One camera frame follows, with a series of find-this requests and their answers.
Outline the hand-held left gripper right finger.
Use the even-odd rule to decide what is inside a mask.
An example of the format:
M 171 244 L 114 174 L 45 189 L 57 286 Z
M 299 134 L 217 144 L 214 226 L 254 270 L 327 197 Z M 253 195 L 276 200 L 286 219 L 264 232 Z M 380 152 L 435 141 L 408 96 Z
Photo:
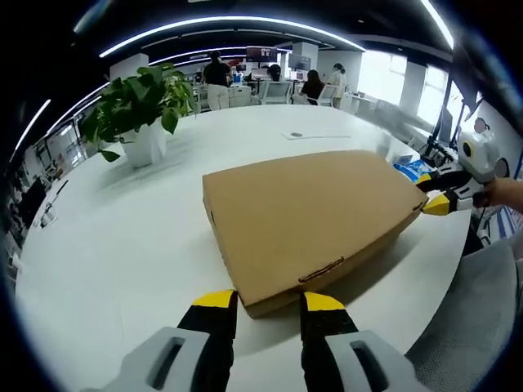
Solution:
M 344 304 L 300 295 L 301 364 L 309 391 L 426 391 L 413 364 L 376 333 L 360 331 Z

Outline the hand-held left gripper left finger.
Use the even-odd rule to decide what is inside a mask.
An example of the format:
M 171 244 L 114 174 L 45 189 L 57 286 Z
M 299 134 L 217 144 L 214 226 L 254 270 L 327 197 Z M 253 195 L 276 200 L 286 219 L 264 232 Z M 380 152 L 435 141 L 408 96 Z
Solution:
M 195 300 L 176 327 L 163 327 L 128 353 L 105 391 L 224 391 L 234 362 L 238 293 Z

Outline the person's right hand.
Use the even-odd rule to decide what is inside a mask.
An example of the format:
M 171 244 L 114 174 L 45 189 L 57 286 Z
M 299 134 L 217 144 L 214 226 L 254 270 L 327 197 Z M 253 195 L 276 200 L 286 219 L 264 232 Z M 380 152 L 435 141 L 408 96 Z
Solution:
M 485 186 L 484 192 L 474 201 L 475 207 L 509 205 L 512 199 L 512 179 L 496 178 Z

